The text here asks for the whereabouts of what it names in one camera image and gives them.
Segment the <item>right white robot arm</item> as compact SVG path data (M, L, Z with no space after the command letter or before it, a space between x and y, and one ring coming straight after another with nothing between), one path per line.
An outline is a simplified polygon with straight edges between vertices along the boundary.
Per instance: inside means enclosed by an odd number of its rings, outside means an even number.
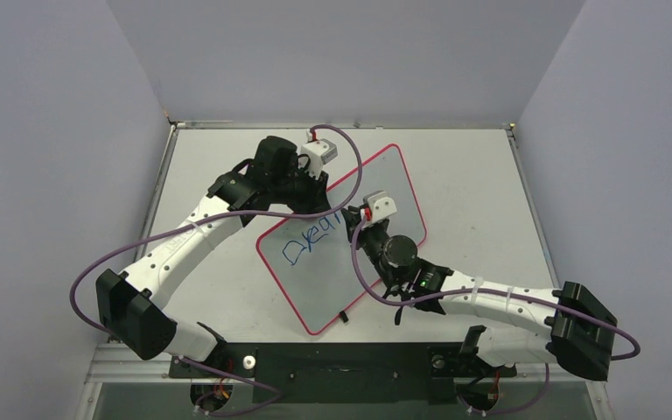
M460 366L471 374L516 363L556 363L577 377L604 382L613 361L618 320L580 283L555 289L486 282L419 256L405 235L391 235L389 220L377 220L367 206L342 209L353 267L363 253L386 287L375 300L438 315L474 316L501 323L493 331L472 326L458 350Z

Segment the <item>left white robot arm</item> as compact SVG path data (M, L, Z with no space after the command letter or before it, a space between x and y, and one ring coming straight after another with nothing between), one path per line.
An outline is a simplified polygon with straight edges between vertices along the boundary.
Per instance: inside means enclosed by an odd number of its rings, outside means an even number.
M285 205L295 214L330 209L324 166L337 156L328 140L297 147L267 136L252 158L220 175L181 224L181 233L162 240L148 255L116 273L104 270L95 282L101 324L140 359L161 353L182 355L205 376L226 364L221 336L199 324L167 316L163 309L186 277L223 241L245 228L256 211Z

